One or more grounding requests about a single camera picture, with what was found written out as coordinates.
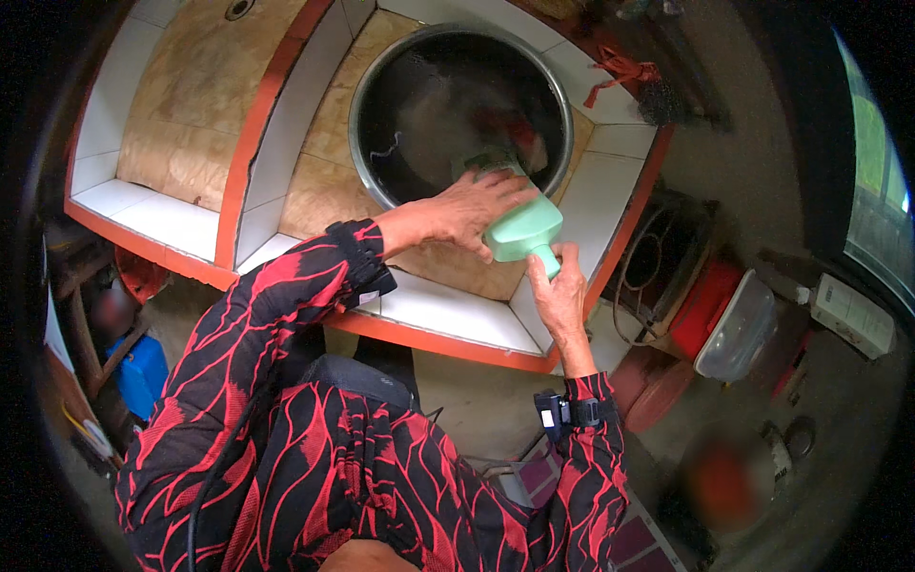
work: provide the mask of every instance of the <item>clear plastic container lid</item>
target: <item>clear plastic container lid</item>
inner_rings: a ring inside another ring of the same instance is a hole
[[[726,383],[741,379],[777,327],[775,296],[750,268],[699,351],[696,372]]]

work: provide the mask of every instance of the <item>sleeve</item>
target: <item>sleeve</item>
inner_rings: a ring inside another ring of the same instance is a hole
[[[613,390],[605,372],[565,380],[570,399],[606,399]],[[606,421],[572,427],[556,444],[563,457],[556,493],[528,525],[534,567],[605,569],[610,545],[629,501],[623,485],[623,438],[616,406]]]
[[[229,434],[297,329],[396,287],[383,250],[373,221],[338,223],[239,278],[200,319],[118,474],[119,523],[144,569],[186,565],[190,505],[231,446],[199,517],[198,560],[224,552],[256,464],[248,432]]]

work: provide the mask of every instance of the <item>red string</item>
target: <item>red string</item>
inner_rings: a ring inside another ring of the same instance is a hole
[[[629,80],[657,81],[661,78],[661,74],[658,72],[658,66],[656,66],[654,62],[643,61],[642,63],[636,63],[629,58],[618,55],[617,52],[607,46],[598,46],[597,52],[600,54],[603,61],[596,63],[591,67],[606,70],[615,76],[616,79],[599,83],[591,88],[591,93],[585,100],[585,107],[588,109],[594,108],[594,102],[597,100],[597,92],[604,88],[613,87],[617,83]]]

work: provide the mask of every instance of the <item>green plastic bottle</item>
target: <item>green plastic bottle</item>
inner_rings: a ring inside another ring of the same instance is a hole
[[[477,178],[505,168],[520,177],[527,177],[515,155],[501,148],[487,149],[455,165],[456,177],[473,166],[480,167]],[[499,262],[523,260],[528,254],[536,254],[544,261],[546,275],[552,280],[559,274],[559,261],[553,255],[550,243],[562,228],[562,213],[541,194],[531,202],[502,215],[483,233],[483,240],[492,250],[492,257]]]

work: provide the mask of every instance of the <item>blue container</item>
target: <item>blue container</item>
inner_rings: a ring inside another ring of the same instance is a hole
[[[118,346],[119,338],[105,353],[110,358]],[[162,396],[162,387],[168,378],[168,363],[162,344],[155,338],[143,336],[118,365],[117,388],[134,415],[148,421],[153,414],[153,404]]]

